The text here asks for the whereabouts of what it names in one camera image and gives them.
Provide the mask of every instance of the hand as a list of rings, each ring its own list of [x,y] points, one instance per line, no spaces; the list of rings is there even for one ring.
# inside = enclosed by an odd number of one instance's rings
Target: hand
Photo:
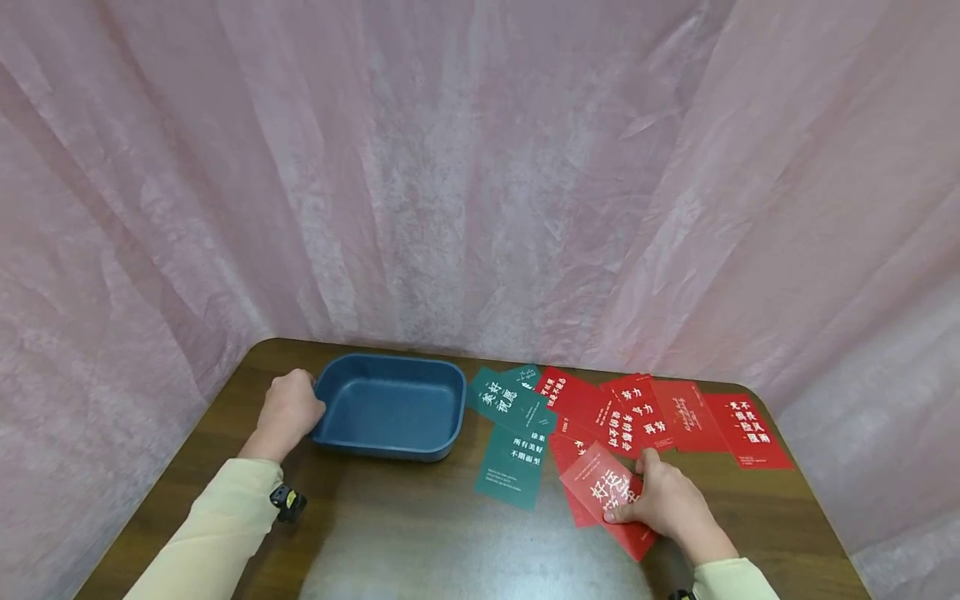
[[[704,495],[678,468],[661,461],[655,449],[643,450],[635,471],[643,475],[640,498],[607,512],[604,520],[646,523],[675,540],[694,566],[739,556],[714,520]]]
[[[294,369],[275,377],[260,410],[256,430],[240,450],[240,458],[280,463],[317,424],[326,404],[313,394],[313,376]]]

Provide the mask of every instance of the sleeve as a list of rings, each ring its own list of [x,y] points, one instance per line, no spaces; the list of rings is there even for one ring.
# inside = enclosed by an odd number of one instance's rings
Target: sleeve
[[[229,600],[276,519],[270,493],[282,480],[277,463],[228,460],[126,600]]]
[[[779,600],[760,569],[747,559],[701,564],[693,569],[697,600]]]

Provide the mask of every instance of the red card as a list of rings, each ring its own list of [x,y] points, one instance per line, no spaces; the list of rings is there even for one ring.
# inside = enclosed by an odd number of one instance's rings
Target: red card
[[[704,394],[741,468],[793,468],[773,430],[746,394]]]
[[[616,415],[614,419],[620,418],[620,412],[617,410],[611,411],[611,415]],[[607,447],[607,450],[618,454],[620,456],[636,460],[640,457],[640,445],[633,445],[631,442],[624,443],[622,438],[617,434],[619,430],[608,429],[607,434],[604,437],[597,439],[596,433],[581,427],[577,423],[571,421],[570,419],[565,419],[560,417],[557,419],[557,427],[554,428],[553,432],[555,434],[562,435],[567,438],[572,438],[574,440],[581,440],[587,442],[588,444],[593,444],[594,442],[599,442]]]
[[[601,384],[600,389],[616,396],[623,407],[620,423],[610,422],[611,426],[619,425],[621,440],[663,452],[675,445],[673,428],[657,404],[652,382],[651,375],[627,375]]]
[[[657,404],[673,431],[681,452],[729,452],[697,384],[692,381],[651,381]]]
[[[587,453],[588,444],[581,440],[571,440],[562,435],[553,434],[547,438],[550,444],[550,451],[553,452],[553,460],[557,463],[557,470],[561,473],[566,472],[577,459]],[[592,527],[597,524],[597,519],[589,513],[573,492],[564,486],[566,494],[566,504],[570,507],[570,514],[573,516],[573,526],[576,528]]]
[[[610,414],[619,408],[600,388],[556,367],[546,368],[535,391],[547,397],[547,408],[593,432],[595,439],[607,435]]]
[[[643,482],[621,465],[602,445],[594,444],[587,453],[560,476],[598,523],[639,561],[653,545],[657,534],[643,523],[611,525],[603,519],[605,511],[635,501],[643,491]]]

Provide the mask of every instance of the blue tray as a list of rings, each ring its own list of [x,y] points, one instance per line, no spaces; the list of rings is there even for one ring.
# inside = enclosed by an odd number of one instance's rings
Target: blue tray
[[[327,365],[313,391],[326,402],[310,434],[317,444],[432,463],[460,434],[467,379],[439,360],[348,354]]]

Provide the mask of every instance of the card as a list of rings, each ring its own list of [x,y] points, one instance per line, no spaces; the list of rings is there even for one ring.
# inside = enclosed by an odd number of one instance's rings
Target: card
[[[532,512],[540,492],[545,449],[546,436],[495,425],[474,491]]]
[[[590,430],[596,439],[607,435],[611,413],[619,409],[613,396],[556,367],[546,368],[536,392],[547,398],[548,409]]]
[[[566,472],[577,459],[587,453],[587,443],[580,440],[572,440],[562,435],[553,434],[547,439],[550,445],[550,451],[553,452],[553,460],[557,463],[557,470],[560,473]],[[573,492],[564,486],[566,495],[566,504],[570,507],[570,514],[573,516],[573,526],[577,529],[581,527],[591,527],[597,524],[597,519],[587,510]]]
[[[561,475],[588,512],[617,540],[630,558],[639,561],[653,545],[657,534],[642,523],[611,525],[603,519],[607,510],[634,502],[643,492],[643,482],[621,465],[602,445],[594,444]]]
[[[556,416],[546,409],[543,396],[486,367],[481,367],[473,378],[469,394],[474,396],[471,408],[513,431],[549,431],[556,422]]]
[[[540,369],[537,368],[537,365],[523,365],[504,371],[500,375],[519,383],[528,390],[536,388],[537,382],[540,381]]]
[[[540,369],[537,368],[537,365],[523,365],[522,367],[504,371],[500,375],[516,381],[521,386],[531,391],[537,387],[537,382],[540,381]],[[543,419],[540,419],[540,424],[548,426],[550,429],[553,429],[553,426],[556,423],[557,416],[555,413],[550,411],[547,411]]]
[[[614,396],[623,408],[623,418],[611,426],[620,427],[620,440],[626,444],[656,448],[663,452],[674,447],[673,427],[667,424],[654,396],[653,377],[647,374],[627,375],[600,384],[600,389]]]
[[[741,468],[793,468],[777,436],[746,394],[704,394]]]
[[[657,404],[681,452],[729,452],[697,384],[692,381],[653,379]]]
[[[620,413],[619,411],[613,411],[611,415],[613,419],[618,419]],[[615,431],[613,430],[608,430],[606,435],[598,439],[593,431],[590,431],[585,427],[581,427],[570,419],[560,418],[557,420],[557,426],[554,428],[553,432],[557,435],[562,435],[573,440],[581,440],[587,444],[599,442],[613,454],[617,454],[625,458],[636,460],[640,457],[640,445],[634,444],[634,442],[631,440],[623,440],[617,435],[614,435]]]

